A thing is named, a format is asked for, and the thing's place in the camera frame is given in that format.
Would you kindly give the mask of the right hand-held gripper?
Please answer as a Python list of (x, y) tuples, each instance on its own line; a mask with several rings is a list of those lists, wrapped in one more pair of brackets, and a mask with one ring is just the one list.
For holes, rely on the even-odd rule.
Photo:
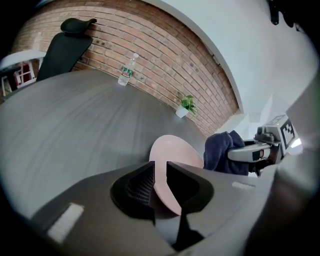
[(278, 115), (259, 126), (253, 139), (244, 141), (244, 147), (230, 149), (227, 158), (236, 163), (249, 164), (249, 172), (259, 177), (265, 167), (279, 164), (297, 139), (288, 116)]

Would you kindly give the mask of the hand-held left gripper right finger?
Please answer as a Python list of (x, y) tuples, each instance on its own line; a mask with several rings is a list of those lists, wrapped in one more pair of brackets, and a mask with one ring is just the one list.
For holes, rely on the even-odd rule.
[(166, 163), (167, 184), (181, 207), (180, 223), (173, 248), (182, 251), (204, 239), (190, 228), (187, 215), (201, 212), (214, 195), (213, 185), (199, 175), (173, 162)]

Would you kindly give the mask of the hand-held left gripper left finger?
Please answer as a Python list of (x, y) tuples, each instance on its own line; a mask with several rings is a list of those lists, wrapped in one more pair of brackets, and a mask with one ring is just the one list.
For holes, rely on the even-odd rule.
[(150, 203), (155, 184), (155, 162), (149, 161), (131, 169), (112, 184), (110, 197), (125, 215), (150, 220), (154, 224), (155, 210)]

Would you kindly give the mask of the big pink plate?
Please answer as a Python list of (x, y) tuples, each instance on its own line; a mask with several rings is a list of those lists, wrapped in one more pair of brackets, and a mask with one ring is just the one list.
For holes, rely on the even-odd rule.
[(157, 196), (171, 212), (180, 216), (182, 207), (167, 183), (167, 162), (178, 162), (203, 168), (203, 159), (185, 140), (174, 135), (163, 135), (153, 143), (149, 161), (154, 162), (153, 188)]

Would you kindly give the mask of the dark blue cloth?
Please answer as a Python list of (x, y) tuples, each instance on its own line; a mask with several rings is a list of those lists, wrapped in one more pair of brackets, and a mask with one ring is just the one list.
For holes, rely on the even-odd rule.
[(244, 146), (243, 139), (235, 130), (211, 135), (204, 145), (203, 168), (225, 174), (248, 176), (248, 163), (231, 161), (227, 158), (229, 150)]

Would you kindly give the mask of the green plant in white pot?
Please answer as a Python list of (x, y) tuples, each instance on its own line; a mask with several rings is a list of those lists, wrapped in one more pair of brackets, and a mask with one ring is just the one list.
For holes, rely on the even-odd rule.
[(197, 113), (197, 106), (194, 102), (194, 97), (192, 95), (184, 95), (180, 100), (180, 105), (178, 106), (175, 114), (179, 118), (185, 117), (187, 114), (195, 115)]

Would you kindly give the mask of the clear plastic bottle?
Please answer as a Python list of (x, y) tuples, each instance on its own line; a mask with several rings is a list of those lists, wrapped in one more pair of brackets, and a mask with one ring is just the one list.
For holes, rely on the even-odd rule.
[(134, 72), (135, 64), (137, 62), (137, 59), (139, 58), (139, 55), (137, 53), (134, 53), (132, 58), (129, 60), (129, 62), (124, 66), (121, 75), (118, 78), (118, 84), (121, 86), (126, 86)]

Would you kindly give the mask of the black high-back office chair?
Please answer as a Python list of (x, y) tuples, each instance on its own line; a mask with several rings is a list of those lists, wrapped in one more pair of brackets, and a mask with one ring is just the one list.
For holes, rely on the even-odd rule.
[(87, 21), (66, 19), (60, 26), (61, 32), (50, 42), (36, 80), (39, 82), (70, 72), (92, 44), (93, 38), (87, 35), (86, 31), (96, 22), (95, 18)]

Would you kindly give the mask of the white side table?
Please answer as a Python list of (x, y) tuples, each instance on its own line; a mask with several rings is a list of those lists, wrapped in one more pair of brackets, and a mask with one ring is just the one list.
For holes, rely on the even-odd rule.
[(39, 60), (39, 68), (42, 65), (46, 53), (29, 49), (7, 55), (0, 61), (0, 82), (2, 95), (6, 96), (5, 78), (9, 82), (9, 92), (33, 84), (36, 76), (32, 66), (32, 60)]

